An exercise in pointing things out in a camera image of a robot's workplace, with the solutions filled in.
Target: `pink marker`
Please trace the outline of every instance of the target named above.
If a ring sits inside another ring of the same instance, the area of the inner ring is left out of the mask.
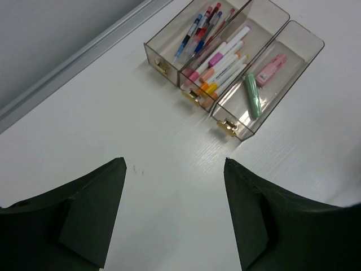
[[[277,71],[286,63],[287,56],[285,54],[278,54],[273,60],[265,65],[255,76],[258,86],[264,87],[268,81],[274,77]]]
[[[210,67],[216,65],[226,54],[228,54],[234,46],[236,46],[237,42],[242,40],[244,36],[250,31],[250,25],[245,26],[242,28],[240,32],[238,32],[227,44],[227,46],[223,47],[219,50],[208,62]]]

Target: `black object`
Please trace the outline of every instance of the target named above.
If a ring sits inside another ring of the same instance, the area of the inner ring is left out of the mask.
[[[47,193],[0,209],[0,270],[103,268],[126,165],[117,158]]]
[[[361,204],[301,197],[232,159],[224,180],[243,271],[361,270]]]

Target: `pink highlighter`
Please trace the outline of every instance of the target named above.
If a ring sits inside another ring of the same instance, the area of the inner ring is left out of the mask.
[[[273,60],[265,65],[255,77],[256,83],[260,87],[264,87],[268,81],[274,77],[276,72],[286,63],[287,56],[285,54],[278,54]]]

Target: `acrylic organizer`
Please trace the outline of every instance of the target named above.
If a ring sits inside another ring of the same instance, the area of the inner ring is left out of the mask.
[[[253,136],[323,47],[320,38],[290,21],[224,91],[212,111],[218,126],[241,141]],[[258,98],[250,93],[249,79],[253,76]],[[255,109],[254,99],[259,102],[260,112],[257,106]]]
[[[219,23],[214,27],[211,33],[212,36],[221,24],[222,19],[232,8],[235,9],[235,15],[249,2],[252,2],[252,0],[193,0],[172,21],[144,44],[149,64],[174,85],[179,86],[179,71],[191,57],[186,58],[182,56],[176,62],[174,62],[174,57],[198,14],[205,14],[209,6],[215,8],[217,3],[221,4],[218,11],[222,11],[223,17],[221,17]]]
[[[216,92],[211,94],[203,88],[203,81],[200,81],[202,76],[199,75],[198,78],[195,78],[193,73],[201,68],[201,65],[204,65],[205,60],[222,42],[231,42],[232,38],[245,27],[250,27],[250,30],[241,39],[244,44],[238,53],[240,58],[245,59],[244,64],[252,63],[253,59],[261,53],[265,46],[271,42],[272,38],[286,25],[289,18],[287,12],[269,0],[249,1],[222,31],[204,46],[202,51],[181,68],[179,87],[183,90],[183,95],[195,106],[201,106],[209,112],[231,81],[224,82],[218,87]]]

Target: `red pen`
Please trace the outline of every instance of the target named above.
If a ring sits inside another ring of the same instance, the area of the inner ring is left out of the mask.
[[[227,17],[224,19],[224,21],[220,24],[220,26],[217,28],[217,30],[214,32],[214,34],[207,40],[207,42],[210,42],[212,39],[213,39],[213,37],[219,32],[219,31],[221,31],[222,30],[222,28],[224,27],[224,25],[226,24],[226,22],[228,22],[231,18],[232,18],[232,16],[233,16],[233,13],[235,13],[235,9],[234,8],[232,8],[231,10],[230,10],[230,13],[228,13],[228,15],[227,15]]]

